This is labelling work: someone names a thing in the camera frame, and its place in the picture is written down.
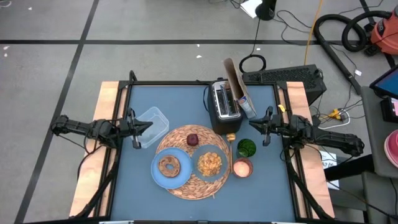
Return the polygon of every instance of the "food bowl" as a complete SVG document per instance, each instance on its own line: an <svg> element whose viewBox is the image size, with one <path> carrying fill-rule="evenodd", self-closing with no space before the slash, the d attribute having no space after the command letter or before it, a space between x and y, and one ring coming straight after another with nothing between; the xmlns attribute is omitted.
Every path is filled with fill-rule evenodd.
<svg viewBox="0 0 398 224"><path fill-rule="evenodd" d="M158 168L158 163L164 156L174 156L180 163L180 172L175 177L166 177ZM155 155L150 165L150 172L156 184L165 189L176 189L184 185L191 177L192 162L189 155L182 149L169 147Z"/></svg>
<svg viewBox="0 0 398 224"><path fill-rule="evenodd" d="M398 130L393 131L384 141L384 152L390 162L398 167Z"/></svg>
<svg viewBox="0 0 398 224"><path fill-rule="evenodd" d="M218 156L221 157L221 169L220 172L216 175L212 175L210 177L205 177L199 170L198 170L198 160L199 157L206 154L207 152L215 152ZM228 167L228 160L226 158L225 153L217 146L214 145L203 145L200 146L192 155L192 172L201 180L207 182L214 182L224 176Z"/></svg>

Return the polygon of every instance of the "red container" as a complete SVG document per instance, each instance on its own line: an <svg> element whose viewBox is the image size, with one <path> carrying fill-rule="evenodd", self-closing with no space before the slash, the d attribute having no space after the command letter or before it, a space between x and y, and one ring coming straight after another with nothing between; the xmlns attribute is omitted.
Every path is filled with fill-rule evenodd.
<svg viewBox="0 0 398 224"><path fill-rule="evenodd" d="M384 152L390 162L398 168L398 130L393 131L384 141Z"/></svg>

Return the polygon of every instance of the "clear bowl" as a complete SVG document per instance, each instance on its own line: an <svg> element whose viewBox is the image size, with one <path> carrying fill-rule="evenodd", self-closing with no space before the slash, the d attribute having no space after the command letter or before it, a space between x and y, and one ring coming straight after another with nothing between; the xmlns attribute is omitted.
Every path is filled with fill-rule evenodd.
<svg viewBox="0 0 398 224"><path fill-rule="evenodd" d="M137 120L153 122L153 125L145 130L142 136L138 136L138 141L144 149L148 148L169 131L168 119L163 115L160 109L155 106L149 108L145 113L137 117Z"/></svg>

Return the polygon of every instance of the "plastic container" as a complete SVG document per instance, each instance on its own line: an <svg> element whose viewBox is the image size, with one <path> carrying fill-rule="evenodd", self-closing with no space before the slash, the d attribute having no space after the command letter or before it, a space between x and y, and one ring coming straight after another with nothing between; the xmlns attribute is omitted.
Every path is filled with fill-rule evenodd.
<svg viewBox="0 0 398 224"><path fill-rule="evenodd" d="M156 142L156 140L169 131L168 119L162 114L160 109L155 106L149 108L149 110L140 115L137 120L153 122L153 125L145 130L142 136L138 136L138 141L144 149L148 148L152 143Z"/></svg>
<svg viewBox="0 0 398 224"><path fill-rule="evenodd" d="M398 130L393 131L384 141L384 152L390 162L398 168Z"/></svg>

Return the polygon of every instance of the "donut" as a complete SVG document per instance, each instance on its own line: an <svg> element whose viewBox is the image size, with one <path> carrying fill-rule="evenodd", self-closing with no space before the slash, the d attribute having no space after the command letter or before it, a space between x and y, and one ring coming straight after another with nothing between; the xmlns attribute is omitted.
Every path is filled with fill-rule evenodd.
<svg viewBox="0 0 398 224"><path fill-rule="evenodd" d="M167 168L167 165L171 165L173 169ZM180 161L174 156L167 155L160 159L158 168L166 177L175 177L180 173Z"/></svg>

